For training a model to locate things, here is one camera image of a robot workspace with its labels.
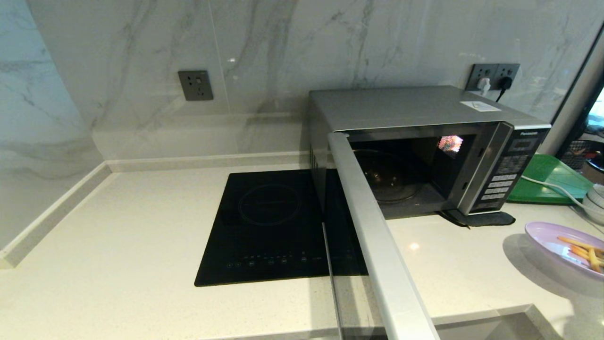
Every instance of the induction cooktop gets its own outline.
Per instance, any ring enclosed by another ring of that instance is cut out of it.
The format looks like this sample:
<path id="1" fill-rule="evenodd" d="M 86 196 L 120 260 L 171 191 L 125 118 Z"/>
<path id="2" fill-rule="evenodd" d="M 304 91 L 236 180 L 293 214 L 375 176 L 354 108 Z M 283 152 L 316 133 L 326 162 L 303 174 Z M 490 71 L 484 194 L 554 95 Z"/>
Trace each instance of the induction cooktop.
<path id="1" fill-rule="evenodd" d="M 309 170 L 231 174 L 195 286 L 329 276 Z"/>

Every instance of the quartz countertop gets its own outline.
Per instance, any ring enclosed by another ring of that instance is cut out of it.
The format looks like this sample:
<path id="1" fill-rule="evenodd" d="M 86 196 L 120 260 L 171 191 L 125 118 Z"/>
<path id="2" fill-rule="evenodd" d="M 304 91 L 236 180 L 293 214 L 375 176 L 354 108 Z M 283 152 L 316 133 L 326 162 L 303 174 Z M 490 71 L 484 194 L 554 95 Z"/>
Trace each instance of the quartz countertop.
<path id="1" fill-rule="evenodd" d="M 328 277 L 193 285 L 228 174 L 298 168 L 110 175 L 17 268 L 0 270 L 0 338 L 337 335 Z M 506 204 L 503 210 L 516 223 L 468 230 L 436 215 L 388 221 L 437 328 L 534 305 L 567 339 L 597 336 L 604 329 L 604 286 L 582 290 L 580 275 L 561 274 L 527 243 L 524 224 L 551 221 L 600 238 L 604 231 L 568 207 Z M 355 299 L 366 304 L 356 306 L 367 309 L 359 315 L 376 310 L 371 296 Z M 354 323 L 379 325 L 373 316 Z"/>

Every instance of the french fries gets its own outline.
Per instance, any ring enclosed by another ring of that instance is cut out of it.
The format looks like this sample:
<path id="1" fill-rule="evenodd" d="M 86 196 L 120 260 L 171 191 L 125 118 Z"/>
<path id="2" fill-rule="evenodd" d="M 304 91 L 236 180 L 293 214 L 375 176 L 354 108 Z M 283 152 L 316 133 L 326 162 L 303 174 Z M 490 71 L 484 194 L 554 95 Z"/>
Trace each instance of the french fries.
<path id="1" fill-rule="evenodd" d="M 570 243 L 570 251 L 573 254 L 586 259 L 590 263 L 591 270 L 602 273 L 600 267 L 604 267 L 603 249 L 564 236 L 558 236 L 558 240 Z"/>

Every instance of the cooking zone circle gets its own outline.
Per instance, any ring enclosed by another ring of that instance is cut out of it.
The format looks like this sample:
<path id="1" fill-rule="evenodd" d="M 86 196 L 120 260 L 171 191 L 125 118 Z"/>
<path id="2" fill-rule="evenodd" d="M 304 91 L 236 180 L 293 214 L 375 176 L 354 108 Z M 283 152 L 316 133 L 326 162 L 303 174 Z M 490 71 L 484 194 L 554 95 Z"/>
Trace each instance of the cooking zone circle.
<path id="1" fill-rule="evenodd" d="M 261 185 L 239 200 L 239 213 L 255 226 L 276 226 L 296 216 L 301 204 L 298 193 L 288 186 Z"/>
<path id="2" fill-rule="evenodd" d="M 355 156 L 376 201 L 396 203 L 413 197 L 420 189 L 419 176 L 395 155 L 359 149 Z"/>

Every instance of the black plug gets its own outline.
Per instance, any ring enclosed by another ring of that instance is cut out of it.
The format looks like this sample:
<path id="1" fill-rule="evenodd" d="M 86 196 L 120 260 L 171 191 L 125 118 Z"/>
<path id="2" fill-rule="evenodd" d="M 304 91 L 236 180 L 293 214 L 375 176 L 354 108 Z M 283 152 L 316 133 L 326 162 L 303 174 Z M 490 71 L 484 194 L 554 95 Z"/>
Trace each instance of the black plug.
<path id="1" fill-rule="evenodd" d="M 501 99 L 501 96 L 503 96 L 503 94 L 506 92 L 506 90 L 509 89 L 510 87 L 512 87 L 512 78 L 503 77 L 499 81 L 499 87 L 501 88 L 501 92 L 499 93 L 499 97 L 497 97 L 496 102 L 499 102 L 499 100 Z"/>

